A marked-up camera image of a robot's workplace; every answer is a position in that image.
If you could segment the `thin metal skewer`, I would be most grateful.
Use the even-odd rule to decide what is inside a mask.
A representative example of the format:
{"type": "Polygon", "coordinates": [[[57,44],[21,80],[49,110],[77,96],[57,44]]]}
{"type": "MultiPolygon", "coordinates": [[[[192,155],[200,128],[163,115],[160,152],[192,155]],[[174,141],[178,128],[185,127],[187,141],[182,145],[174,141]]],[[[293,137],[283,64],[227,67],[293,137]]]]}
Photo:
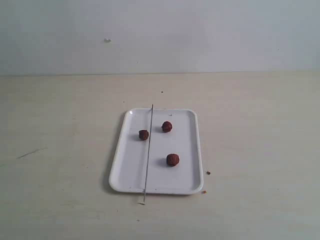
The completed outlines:
{"type": "Polygon", "coordinates": [[[151,116],[150,116],[150,128],[149,128],[149,138],[148,138],[148,149],[147,149],[147,161],[146,161],[146,171],[145,171],[145,180],[144,180],[144,191],[142,203],[146,205],[146,196],[147,196],[147,184],[148,184],[148,171],[149,171],[149,161],[150,161],[150,148],[151,148],[151,139],[152,139],[152,128],[153,128],[153,116],[154,116],[154,104],[151,105],[151,116]]]}

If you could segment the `brown meatball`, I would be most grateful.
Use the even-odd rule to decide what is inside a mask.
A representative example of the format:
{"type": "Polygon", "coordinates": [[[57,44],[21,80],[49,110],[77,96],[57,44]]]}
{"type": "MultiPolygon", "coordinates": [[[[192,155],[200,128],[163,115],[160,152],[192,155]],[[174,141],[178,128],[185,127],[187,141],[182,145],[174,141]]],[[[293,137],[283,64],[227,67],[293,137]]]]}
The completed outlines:
{"type": "Polygon", "coordinates": [[[169,121],[165,121],[165,122],[162,124],[162,126],[161,126],[161,129],[162,129],[162,131],[163,131],[164,133],[170,132],[170,131],[172,130],[172,128],[173,128],[173,125],[172,125],[172,123],[169,122],[169,121]]]}
{"type": "Polygon", "coordinates": [[[138,132],[139,139],[145,141],[149,138],[149,132],[146,129],[142,129],[138,132]]]}
{"type": "Polygon", "coordinates": [[[179,162],[180,157],[175,153],[171,153],[166,156],[166,164],[170,167],[176,166],[179,162]]]}

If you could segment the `brown meatball top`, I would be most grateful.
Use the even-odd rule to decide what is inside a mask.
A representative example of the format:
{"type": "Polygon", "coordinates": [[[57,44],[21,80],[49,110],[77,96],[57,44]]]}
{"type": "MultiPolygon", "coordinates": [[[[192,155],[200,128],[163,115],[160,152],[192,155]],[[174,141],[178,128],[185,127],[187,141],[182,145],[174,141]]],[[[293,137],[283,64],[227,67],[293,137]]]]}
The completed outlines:
{"type": "Polygon", "coordinates": [[[173,125],[172,125],[172,123],[169,122],[169,121],[165,121],[165,122],[162,124],[162,126],[161,126],[161,129],[162,129],[162,131],[163,131],[164,133],[170,132],[170,131],[172,130],[172,128],[173,128],[173,125]]]}

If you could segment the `brown meatball bottom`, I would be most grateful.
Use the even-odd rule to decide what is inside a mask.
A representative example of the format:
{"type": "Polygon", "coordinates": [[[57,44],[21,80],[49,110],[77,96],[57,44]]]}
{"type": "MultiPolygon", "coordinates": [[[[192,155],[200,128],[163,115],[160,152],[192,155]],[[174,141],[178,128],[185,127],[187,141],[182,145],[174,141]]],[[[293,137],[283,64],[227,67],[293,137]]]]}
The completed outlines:
{"type": "Polygon", "coordinates": [[[166,156],[166,164],[170,167],[176,166],[179,162],[180,157],[175,153],[171,153],[166,156]]]}

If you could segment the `white rectangular plastic tray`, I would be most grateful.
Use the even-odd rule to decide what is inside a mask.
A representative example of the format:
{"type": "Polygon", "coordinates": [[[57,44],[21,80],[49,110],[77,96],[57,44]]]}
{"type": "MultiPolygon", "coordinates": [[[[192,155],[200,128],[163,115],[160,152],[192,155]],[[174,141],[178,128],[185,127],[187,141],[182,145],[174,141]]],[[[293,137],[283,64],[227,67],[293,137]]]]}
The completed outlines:
{"type": "MultiPolygon", "coordinates": [[[[139,131],[150,135],[151,108],[133,108],[123,118],[108,183],[122,193],[144,193],[148,155],[147,140],[139,131]]],[[[192,195],[204,184],[198,118],[190,109],[154,108],[147,194],[192,195]],[[162,124],[172,124],[170,132],[162,124]],[[166,157],[177,154],[179,163],[168,166],[166,157]]]]}

